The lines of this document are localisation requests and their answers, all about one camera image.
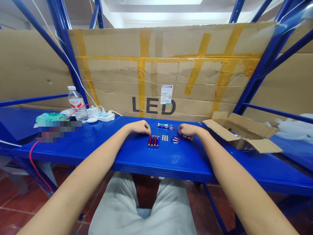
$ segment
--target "mouse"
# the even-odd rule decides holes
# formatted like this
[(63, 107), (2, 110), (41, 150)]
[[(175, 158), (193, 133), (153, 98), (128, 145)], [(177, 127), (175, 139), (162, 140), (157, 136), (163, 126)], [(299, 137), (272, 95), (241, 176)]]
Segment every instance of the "mouse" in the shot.
[(96, 121), (98, 121), (98, 119), (97, 119), (96, 117), (91, 117), (91, 118), (88, 118), (88, 119), (87, 119), (87, 122), (88, 122), (88, 123), (94, 123), (94, 122), (96, 122)]

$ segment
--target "blue table surface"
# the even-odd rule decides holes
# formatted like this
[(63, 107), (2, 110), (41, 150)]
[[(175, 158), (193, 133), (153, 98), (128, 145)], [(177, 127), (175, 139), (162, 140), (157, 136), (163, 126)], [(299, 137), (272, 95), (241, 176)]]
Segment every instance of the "blue table surface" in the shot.
[[(86, 123), (78, 132), (70, 137), (61, 138), (57, 143), (38, 143), (33, 152), (33, 159), (65, 164), (79, 164), (97, 147), (117, 132), (127, 123), (141, 120), (136, 117), (116, 117), (110, 122)], [(145, 118), (151, 127), (152, 135), (166, 134), (169, 140), (178, 135), (181, 121), (159, 120)], [(175, 130), (161, 129), (157, 123), (168, 123)], [(204, 123), (193, 123), (206, 128)], [(276, 185), (297, 185), (313, 189), (313, 179), (302, 174), (292, 166), (276, 158), (272, 154), (259, 154), (256, 151), (237, 150), (219, 136), (211, 133), (214, 138), (258, 181)], [(160, 140), (160, 148), (148, 148), (149, 137), (143, 134), (130, 134), (122, 145), (114, 164), (137, 165), (165, 170), (178, 170), (194, 174), (212, 176), (213, 171), (206, 153), (198, 138), (189, 141), (182, 138), (181, 144)], [(34, 141), (15, 148), (13, 155), (28, 158)]]
[(287, 140), (278, 136), (273, 136), (270, 140), (283, 149), (284, 155), (313, 171), (313, 144), (303, 140)]
[(1, 107), (0, 122), (2, 122), (2, 124), (17, 141), (21, 141), (25, 138), (38, 134), (38, 129), (34, 128), (36, 117), (48, 112), (59, 111), (18, 107)]

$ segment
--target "barcode label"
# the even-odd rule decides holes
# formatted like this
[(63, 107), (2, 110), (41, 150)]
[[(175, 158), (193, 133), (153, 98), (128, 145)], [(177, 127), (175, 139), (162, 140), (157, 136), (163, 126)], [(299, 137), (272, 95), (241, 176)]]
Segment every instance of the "barcode label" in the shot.
[(162, 86), (161, 104), (171, 104), (173, 94), (173, 85)]

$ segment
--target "water bottle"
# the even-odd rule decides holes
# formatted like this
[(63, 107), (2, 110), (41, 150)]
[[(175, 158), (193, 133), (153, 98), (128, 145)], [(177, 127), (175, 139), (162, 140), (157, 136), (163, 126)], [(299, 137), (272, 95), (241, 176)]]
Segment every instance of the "water bottle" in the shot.
[[(69, 104), (71, 105), (73, 112), (74, 112), (75, 110), (85, 105), (84, 99), (76, 91), (76, 87), (68, 86), (67, 88), (69, 90), (69, 94), (68, 94)], [(74, 115), (77, 121), (86, 122), (86, 120), (88, 119), (88, 113), (87, 113), (86, 107), (79, 109), (78, 111), (74, 113)]]

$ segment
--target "ceiling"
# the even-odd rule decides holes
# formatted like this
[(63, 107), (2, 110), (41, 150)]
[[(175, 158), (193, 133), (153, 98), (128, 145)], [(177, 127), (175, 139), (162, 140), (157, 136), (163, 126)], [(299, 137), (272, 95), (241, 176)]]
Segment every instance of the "ceiling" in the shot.
[[(34, 0), (48, 25), (53, 25), (46, 0)], [(267, 11), (283, 0), (273, 0)], [(32, 0), (24, 4), (44, 25)], [(194, 24), (228, 23), (236, 0), (102, 0), (106, 27), (156, 27)], [(238, 22), (248, 22), (264, 0), (246, 0)], [(73, 28), (88, 28), (92, 17), (93, 0), (65, 0)], [(28, 22), (12, 0), (1, 0), (0, 11)]]

